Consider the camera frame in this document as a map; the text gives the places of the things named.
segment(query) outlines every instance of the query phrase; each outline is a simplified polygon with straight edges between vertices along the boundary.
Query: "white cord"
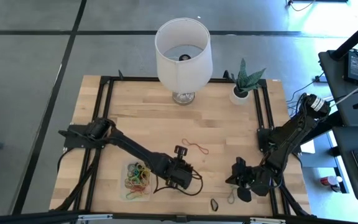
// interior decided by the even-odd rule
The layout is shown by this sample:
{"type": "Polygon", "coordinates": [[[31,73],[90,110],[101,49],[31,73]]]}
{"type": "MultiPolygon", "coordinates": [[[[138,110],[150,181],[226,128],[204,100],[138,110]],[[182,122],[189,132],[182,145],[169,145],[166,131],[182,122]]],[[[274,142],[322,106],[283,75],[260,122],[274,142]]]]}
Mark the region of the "white cord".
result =
{"type": "Polygon", "coordinates": [[[338,102],[336,102],[334,105],[332,105],[331,107],[333,106],[336,106],[340,103],[342,103],[342,101],[346,100],[349,96],[351,96],[353,93],[357,92],[358,91],[358,88],[356,88],[355,90],[351,91],[348,95],[346,95],[344,98],[340,99],[338,102]]]}
{"type": "Polygon", "coordinates": [[[311,6],[315,1],[316,1],[316,0],[313,0],[310,4],[308,4],[308,5],[307,5],[306,7],[304,7],[303,9],[295,9],[295,8],[293,7],[293,3],[290,4],[290,5],[291,5],[291,7],[292,7],[293,10],[295,10],[296,12],[300,12],[300,11],[306,9],[307,7],[311,6]]]}

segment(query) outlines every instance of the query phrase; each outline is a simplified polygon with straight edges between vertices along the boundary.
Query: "wooden tabletop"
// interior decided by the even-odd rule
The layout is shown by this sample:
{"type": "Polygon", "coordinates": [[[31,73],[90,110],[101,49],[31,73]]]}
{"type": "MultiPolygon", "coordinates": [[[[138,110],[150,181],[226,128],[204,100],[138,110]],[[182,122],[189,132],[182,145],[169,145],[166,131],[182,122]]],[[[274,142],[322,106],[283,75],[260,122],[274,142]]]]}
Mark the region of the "wooden tabletop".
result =
{"type": "MultiPolygon", "coordinates": [[[[100,76],[84,76],[73,123],[87,124],[91,121],[99,81],[100,76]]],[[[283,125],[289,117],[282,83],[267,80],[267,86],[274,124],[283,125]]],[[[101,153],[91,210],[112,213],[272,215],[269,195],[258,197],[252,193],[252,201],[247,203],[239,200],[235,193],[234,204],[227,202],[231,187],[224,181],[230,176],[236,157],[245,159],[248,166],[257,166],[262,159],[256,136],[259,125],[254,95],[250,92],[246,104],[234,105],[229,100],[232,87],[231,83],[209,83],[196,93],[192,104],[179,106],[172,101],[172,93],[160,82],[114,82],[109,119],[114,120],[117,128],[126,136],[150,151],[164,152],[172,157],[175,156],[175,146],[182,145],[183,138],[209,149],[209,154],[204,155],[197,147],[190,146],[185,157],[203,176],[204,187],[194,197],[165,189],[151,195],[147,202],[124,201],[120,192],[121,170],[125,162],[135,158],[116,146],[108,145],[101,153]],[[211,209],[211,198],[219,204],[217,212],[211,209]]],[[[262,90],[259,91],[266,124],[263,94],[262,90]]],[[[106,92],[102,97],[99,116],[103,111],[106,92]]],[[[59,206],[78,182],[84,151],[74,149],[63,158],[50,208],[59,206]]],[[[285,170],[285,183],[303,209],[310,212],[300,163],[293,156],[290,156],[285,170]]],[[[199,187],[200,183],[193,180],[187,191],[196,192],[199,187]]],[[[87,189],[86,185],[80,208],[85,207],[87,189]]],[[[279,212],[283,213],[278,189],[276,195],[279,212]]]]}

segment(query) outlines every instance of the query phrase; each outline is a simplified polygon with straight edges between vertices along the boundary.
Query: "gray floor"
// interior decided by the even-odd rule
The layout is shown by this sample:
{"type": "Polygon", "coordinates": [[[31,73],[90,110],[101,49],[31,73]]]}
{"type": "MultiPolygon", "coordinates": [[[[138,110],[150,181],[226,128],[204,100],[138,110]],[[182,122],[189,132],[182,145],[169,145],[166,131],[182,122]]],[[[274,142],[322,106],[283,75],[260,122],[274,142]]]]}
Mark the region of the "gray floor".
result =
{"type": "MultiPolygon", "coordinates": [[[[214,77],[221,77],[226,69],[236,72],[244,57],[249,70],[266,67],[264,78],[281,79],[290,99],[321,73],[317,53],[335,49],[358,28],[356,0],[316,3],[302,12],[285,9],[284,0],[179,2],[88,1],[80,30],[156,30],[169,19],[193,17],[210,30],[303,31],[315,37],[214,35],[211,39],[214,77]]],[[[79,5],[79,0],[0,0],[0,29],[70,30],[79,5]]],[[[68,36],[0,36],[0,141],[5,143],[0,150],[0,215],[9,213],[16,195],[67,40],[68,36]]],[[[152,35],[76,37],[24,212],[48,209],[63,145],[57,131],[67,128],[71,120],[82,76],[117,75],[118,69],[128,76],[156,76],[154,58],[152,35]]],[[[325,84],[305,91],[330,95],[325,84]]],[[[358,213],[349,212],[356,203],[351,193],[335,194],[314,184],[321,172],[304,170],[312,212],[358,221],[358,213]]]]}

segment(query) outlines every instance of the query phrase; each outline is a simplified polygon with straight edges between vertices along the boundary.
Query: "glass lamp base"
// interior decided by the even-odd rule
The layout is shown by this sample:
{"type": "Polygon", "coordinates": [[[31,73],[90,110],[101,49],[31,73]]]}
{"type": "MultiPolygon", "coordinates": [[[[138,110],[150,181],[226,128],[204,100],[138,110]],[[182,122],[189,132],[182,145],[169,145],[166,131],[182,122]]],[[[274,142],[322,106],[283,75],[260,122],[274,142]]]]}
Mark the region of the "glass lamp base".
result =
{"type": "Polygon", "coordinates": [[[172,93],[172,99],[176,104],[179,104],[181,106],[189,105],[191,102],[193,102],[194,97],[196,96],[196,93],[172,93]]]}

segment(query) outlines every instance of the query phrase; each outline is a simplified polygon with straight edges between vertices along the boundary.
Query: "potted plant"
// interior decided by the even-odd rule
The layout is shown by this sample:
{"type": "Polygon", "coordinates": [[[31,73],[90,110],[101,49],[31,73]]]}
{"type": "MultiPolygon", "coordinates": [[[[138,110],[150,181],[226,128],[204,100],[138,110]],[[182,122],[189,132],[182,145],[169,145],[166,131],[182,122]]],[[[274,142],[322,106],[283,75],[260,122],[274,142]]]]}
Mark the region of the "potted plant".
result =
{"type": "Polygon", "coordinates": [[[229,79],[236,84],[230,93],[230,100],[232,103],[235,105],[243,105],[247,101],[249,91],[259,87],[258,81],[263,75],[265,69],[266,68],[248,76],[246,72],[246,61],[244,59],[241,60],[240,71],[237,78],[234,78],[233,74],[229,77],[229,79]]]}

